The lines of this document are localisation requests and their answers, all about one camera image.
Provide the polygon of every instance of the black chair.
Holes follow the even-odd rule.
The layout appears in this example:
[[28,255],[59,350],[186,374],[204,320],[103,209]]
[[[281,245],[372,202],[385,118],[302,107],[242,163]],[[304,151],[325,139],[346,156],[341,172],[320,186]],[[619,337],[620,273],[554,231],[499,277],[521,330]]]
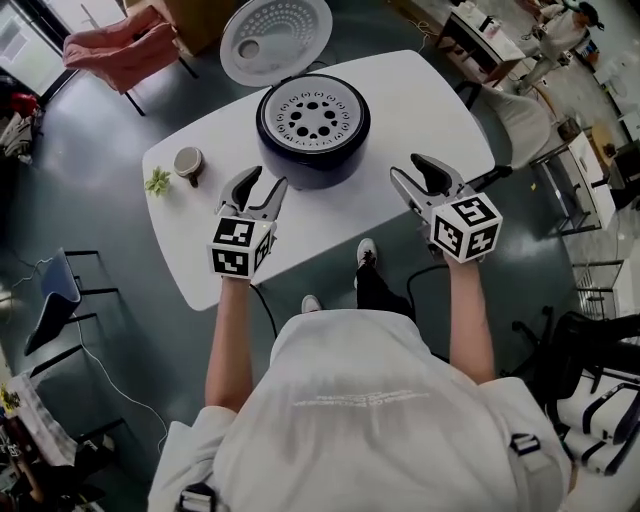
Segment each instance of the black chair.
[[604,369],[640,376],[640,346],[624,342],[640,335],[640,315],[613,320],[592,320],[565,313],[553,328],[553,308],[546,306],[543,335],[538,338],[522,322],[513,330],[524,334],[533,346],[532,355],[511,376],[523,376],[535,368],[529,387],[538,403],[546,405],[573,395],[584,370],[599,382]]
[[[27,345],[24,349],[25,356],[28,356],[43,345],[49,343],[51,340],[57,338],[65,325],[97,316],[95,313],[89,313],[86,315],[72,317],[73,313],[80,305],[84,295],[96,295],[118,291],[117,288],[80,290],[76,281],[78,277],[73,275],[67,256],[84,256],[90,254],[98,254],[98,251],[65,252],[63,249],[58,249],[58,252],[49,263],[40,285],[42,296],[45,298],[44,306],[42,307],[38,324],[27,340]],[[77,345],[50,361],[43,363],[40,367],[47,365],[48,363],[50,364],[44,368],[38,367],[40,368],[39,372],[62,359],[69,357],[72,353],[80,350],[80,348],[82,348],[81,345]]]

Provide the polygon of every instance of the pink chair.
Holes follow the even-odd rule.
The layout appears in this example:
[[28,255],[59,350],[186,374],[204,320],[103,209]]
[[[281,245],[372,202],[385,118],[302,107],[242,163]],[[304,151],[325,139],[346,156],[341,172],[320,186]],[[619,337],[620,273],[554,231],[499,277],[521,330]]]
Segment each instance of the pink chair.
[[176,60],[198,75],[180,57],[176,33],[153,7],[108,27],[78,32],[65,39],[63,61],[67,69],[84,69],[124,94],[141,116],[142,109],[127,91]]

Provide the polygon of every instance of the cable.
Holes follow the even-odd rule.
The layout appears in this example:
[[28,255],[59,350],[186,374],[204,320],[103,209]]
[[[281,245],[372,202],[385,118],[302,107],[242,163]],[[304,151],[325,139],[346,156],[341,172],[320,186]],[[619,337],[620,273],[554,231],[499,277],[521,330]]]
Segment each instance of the cable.
[[31,265],[33,267],[33,271],[31,272],[31,275],[29,277],[23,277],[22,279],[20,279],[17,283],[14,283],[13,285],[11,285],[11,288],[9,289],[9,316],[7,317],[7,321],[4,323],[4,325],[9,325],[9,322],[11,322],[11,318],[13,317],[13,290],[14,288],[16,288],[17,286],[21,285],[22,283],[26,283],[27,281],[31,281],[34,276],[36,275],[36,273],[38,272],[38,267],[44,263],[49,263],[53,258],[48,258],[46,260],[39,260],[35,265]]
[[33,265],[32,263],[29,263],[26,260],[23,260],[18,253],[15,251],[15,249],[13,247],[10,247],[8,245],[4,246],[5,250],[11,254],[11,256],[13,256],[16,260],[18,260],[20,263],[22,263],[24,266],[29,267],[29,268],[34,268],[35,265]]
[[116,386],[113,381],[111,380],[111,377],[109,376],[109,373],[107,372],[107,369],[104,367],[104,365],[102,364],[102,361],[100,361],[100,359],[98,359],[96,356],[94,356],[89,349],[86,347],[86,345],[84,344],[84,338],[82,337],[82,326],[80,325],[80,322],[76,322],[76,325],[78,326],[78,333],[80,333],[80,345],[82,345],[82,348],[84,349],[84,351],[87,353],[87,355],[89,357],[91,357],[92,359],[94,359],[99,365],[100,368],[102,368],[102,371],[104,372],[105,376],[107,377],[107,380],[109,381],[109,384],[111,384],[111,387],[113,389],[115,389],[120,395],[122,395],[123,397],[125,397],[127,400],[129,400],[129,402],[132,402],[136,405],[139,405],[140,407],[144,407],[145,409],[149,409],[153,414],[156,415],[156,417],[160,420],[160,423],[162,423],[162,428],[164,429],[164,435],[162,436],[162,438],[160,439],[160,441],[158,441],[158,453],[162,453],[162,450],[160,449],[160,445],[162,444],[162,442],[167,438],[167,436],[169,435],[169,430],[167,430],[167,424],[164,422],[164,420],[162,419],[162,416],[160,416],[156,410],[146,404],[143,404],[142,402],[138,402],[137,400],[134,400],[133,398],[131,398],[130,396],[124,394],[122,391],[120,391],[120,389],[118,389],[118,386]]
[[253,289],[254,292],[256,292],[258,294],[258,297],[260,297],[260,300],[262,301],[262,305],[264,306],[264,309],[267,312],[267,315],[269,315],[269,320],[271,320],[271,328],[273,329],[273,337],[277,338],[278,337],[278,329],[276,329],[276,322],[273,320],[273,315],[271,314],[271,310],[269,309],[269,306],[267,306],[267,301],[264,300],[264,297],[262,296],[262,294],[260,293],[260,290],[258,290],[257,287],[251,285],[251,288]]
[[416,277],[421,276],[422,274],[428,274],[432,270],[437,270],[440,268],[448,269],[449,266],[445,263],[442,263],[440,265],[433,265],[431,267],[423,268],[422,270],[418,270],[418,272],[416,272],[415,274],[411,274],[409,279],[407,279],[407,295],[409,295],[409,302],[411,303],[411,310],[413,311],[414,318],[416,316],[416,302],[413,299],[413,293],[411,293],[411,281],[413,281]]
[[424,47],[427,45],[427,38],[431,36],[437,36],[438,34],[429,30],[429,24],[426,21],[420,21],[418,23],[411,20],[407,20],[407,21],[411,23],[414,27],[416,27],[420,32],[422,32],[424,36],[422,38],[422,46],[420,46],[420,49],[418,50],[418,53],[420,53],[422,50],[424,50]]

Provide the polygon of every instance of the cardboard box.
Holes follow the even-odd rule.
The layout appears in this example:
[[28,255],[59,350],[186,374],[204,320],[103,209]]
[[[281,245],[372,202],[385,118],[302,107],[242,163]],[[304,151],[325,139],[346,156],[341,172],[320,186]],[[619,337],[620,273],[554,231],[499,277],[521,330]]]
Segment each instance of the cardboard box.
[[181,48],[197,55],[222,36],[235,12],[235,0],[125,0],[131,14],[153,5],[178,31]]

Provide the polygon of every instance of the rice cooker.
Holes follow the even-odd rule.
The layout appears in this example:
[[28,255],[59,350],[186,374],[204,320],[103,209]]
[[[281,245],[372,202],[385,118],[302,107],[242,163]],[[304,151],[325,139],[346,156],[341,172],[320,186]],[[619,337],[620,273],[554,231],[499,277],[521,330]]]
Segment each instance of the rice cooker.
[[252,0],[229,20],[220,43],[227,75],[272,86],[256,111],[264,163],[296,189],[347,179],[364,155],[371,116],[350,84],[305,70],[324,50],[333,19],[324,0]]

